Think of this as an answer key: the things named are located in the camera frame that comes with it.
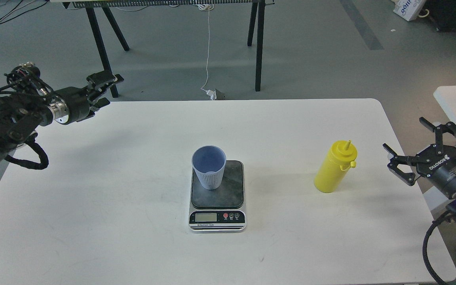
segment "black table leg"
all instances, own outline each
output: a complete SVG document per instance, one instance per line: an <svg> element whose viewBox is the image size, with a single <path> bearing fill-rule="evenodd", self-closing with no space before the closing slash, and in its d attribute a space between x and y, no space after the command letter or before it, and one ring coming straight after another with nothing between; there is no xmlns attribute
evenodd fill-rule
<svg viewBox="0 0 456 285"><path fill-rule="evenodd" d="M94 8L85 8L85 12L87 12L87 18L89 18L89 23L91 24L91 29L93 30L94 40L96 41L96 47L98 47L98 53L100 54L103 68L112 72L112 68L110 68L110 62L108 61L108 56L105 50L105 44L103 44L103 38L101 38L100 27L98 26L98 21L96 20ZM119 97L119 92L117 91L116 85L110 87L110 91L112 92L113 98Z"/></svg>
<svg viewBox="0 0 456 285"><path fill-rule="evenodd" d="M255 90L261 90L261 59L263 56L263 27L265 22L265 1L258 3L258 31L256 43L256 82Z"/></svg>
<svg viewBox="0 0 456 285"><path fill-rule="evenodd" d="M126 39L123 36L123 33L121 32L121 29L119 28L119 25L116 22L116 18L114 18L114 15L112 14L112 11L110 11L109 7L103 7L103 12L105 12L105 16L108 19L108 22L112 26L112 29L114 29L114 32L116 33L117 38L119 39L119 42L123 46L123 49L125 51L129 51L130 47L128 46L128 43L126 43Z"/></svg>
<svg viewBox="0 0 456 285"><path fill-rule="evenodd" d="M251 8L251 19L249 20L249 34L247 35L247 46L253 45L253 34L255 34L255 23L257 21L258 3L254 2Z"/></svg>

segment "scale display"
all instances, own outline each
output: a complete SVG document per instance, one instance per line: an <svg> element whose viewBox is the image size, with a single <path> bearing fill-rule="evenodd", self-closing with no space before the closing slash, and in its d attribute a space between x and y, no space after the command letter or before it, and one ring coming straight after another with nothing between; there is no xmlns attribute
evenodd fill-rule
<svg viewBox="0 0 456 285"><path fill-rule="evenodd" d="M195 232L239 232L246 227L244 168L227 160L221 185L208 190L192 172L188 224Z"/></svg>

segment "floor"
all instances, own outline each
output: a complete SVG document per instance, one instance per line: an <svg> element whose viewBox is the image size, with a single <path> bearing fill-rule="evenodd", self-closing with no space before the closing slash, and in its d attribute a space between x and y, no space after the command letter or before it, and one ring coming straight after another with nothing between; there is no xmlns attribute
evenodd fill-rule
<svg viewBox="0 0 456 285"><path fill-rule="evenodd" d="M0 16L14 2L0 7ZM286 0L267 6L261 92L254 91L255 47L245 44L247 4L216 5L210 15L191 6L112 9L129 52L98 11L112 69L125 78L120 98L112 101L208 100L200 87L210 18L206 88L219 89L229 100L375 98L404 152L413 155L433 140L418 118L447 121L432 94L439 86L456 85L456 32L437 33L427 19L406 22L393 6L389 0ZM102 70L85 11L49 3L0 25L0 86L3 73L27 61L54 88L84 86L87 75ZM425 191L430 184L420 187ZM456 264L456 225L440 230Z"/></svg>

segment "white cord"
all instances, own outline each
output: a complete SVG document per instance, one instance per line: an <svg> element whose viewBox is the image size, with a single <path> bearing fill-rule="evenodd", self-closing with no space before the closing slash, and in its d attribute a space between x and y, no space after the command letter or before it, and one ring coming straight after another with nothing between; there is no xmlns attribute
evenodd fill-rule
<svg viewBox="0 0 456 285"><path fill-rule="evenodd" d="M15 9L15 10L13 10L13 11L11 11L10 13L8 13L8 15L5 15L5 17L1 18L1 19L0 19L0 22L1 22L2 20L5 20L5 18L7 18L9 15L11 15L12 13L14 13L15 11L17 11L17 10L19 10L19 9L22 9L22 8L26 7L27 5L29 5L29 4L31 4L31 3L34 3L34 2L36 2L36 1L38 1L38 0L33 0L33 1L29 2L29 3L27 3L26 5L24 5L24 6L20 7L20 8L17 8L17 9Z"/></svg>
<svg viewBox="0 0 456 285"><path fill-rule="evenodd" d="M205 71L207 71L207 79L205 80L205 84L200 87L201 90L208 92L207 90L203 89L205 85L207 85L207 82L209 81L209 55L210 55L210 10L208 10L208 17L207 17L207 23L209 24L209 43L207 45L207 66L205 67Z"/></svg>
<svg viewBox="0 0 456 285"><path fill-rule="evenodd" d="M212 10L214 10L214 4L197 4L195 6L197 6L200 11L212 11Z"/></svg>
<svg viewBox="0 0 456 285"><path fill-rule="evenodd" d="M140 9L136 9L136 10L125 10L125 9L121 9L121 8L119 8L119 7L116 7L116 8L119 9L119 10L121 10L121 11L141 11L141 10L147 8L147 7L149 7L149 6L144 6L144 7L140 8Z"/></svg>

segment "ribbed plastic cup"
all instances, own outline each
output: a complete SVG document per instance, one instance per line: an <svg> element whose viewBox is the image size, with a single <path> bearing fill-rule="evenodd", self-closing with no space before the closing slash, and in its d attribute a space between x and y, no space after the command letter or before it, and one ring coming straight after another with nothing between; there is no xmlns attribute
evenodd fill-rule
<svg viewBox="0 0 456 285"><path fill-rule="evenodd" d="M221 185L226 155L217 146L203 146L198 148L191 159L193 169L201 185L208 190L213 190Z"/></svg>

